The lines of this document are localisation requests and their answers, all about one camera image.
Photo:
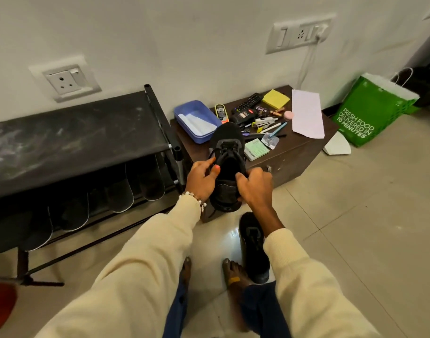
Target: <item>tv remote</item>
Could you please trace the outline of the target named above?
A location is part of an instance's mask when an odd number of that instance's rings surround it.
[[[252,108],[253,106],[255,106],[257,103],[259,103],[260,101],[262,101],[264,96],[258,94],[257,92],[255,94],[252,94],[251,96],[248,97],[248,99],[243,102],[242,104],[240,104],[238,107],[235,107],[234,109],[232,109],[232,113],[240,113],[244,110],[247,110],[249,108]]]

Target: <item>jeans leg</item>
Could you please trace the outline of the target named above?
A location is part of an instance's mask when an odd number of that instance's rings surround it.
[[[179,278],[178,290],[173,304],[168,312],[165,322],[165,330],[162,338],[179,338],[184,328],[184,318],[187,314],[187,296],[182,278]]]
[[[243,290],[240,308],[248,328],[261,338],[291,338],[274,288],[276,281],[251,285]]]

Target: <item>power socket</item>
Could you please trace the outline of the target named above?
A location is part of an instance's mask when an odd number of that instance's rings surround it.
[[[266,53],[322,43],[328,37],[335,17],[332,13],[274,23],[268,37]]]
[[[82,87],[74,80],[69,70],[46,75],[46,78],[59,95],[64,95],[68,92],[82,89]]]
[[[94,94],[101,88],[82,55],[29,66],[43,93],[56,102]]]

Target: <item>tiled floor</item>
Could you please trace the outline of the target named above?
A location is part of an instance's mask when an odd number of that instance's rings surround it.
[[[400,117],[349,156],[320,153],[302,176],[275,189],[273,196],[284,225],[310,256],[326,264],[347,298],[384,337],[430,337],[430,112]],[[153,213],[155,206],[39,251],[32,264]],[[244,205],[194,230],[185,338],[255,336],[235,330],[220,265],[225,257],[240,258],[237,225],[247,210]],[[66,285],[19,288],[18,303],[0,338],[32,337],[90,287],[132,234],[37,273],[37,279],[64,279]],[[12,272],[14,254],[0,255],[0,274]]]

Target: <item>beaded bracelet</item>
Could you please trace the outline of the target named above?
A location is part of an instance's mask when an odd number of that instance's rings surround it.
[[[184,193],[182,193],[181,195],[179,195],[179,198],[185,195],[189,195],[192,196],[193,198],[195,198],[198,201],[198,204],[201,206],[201,212],[204,212],[204,208],[207,206],[207,204],[205,202],[202,201],[202,199],[198,199],[195,197],[195,194],[193,192],[188,192],[185,191]]]

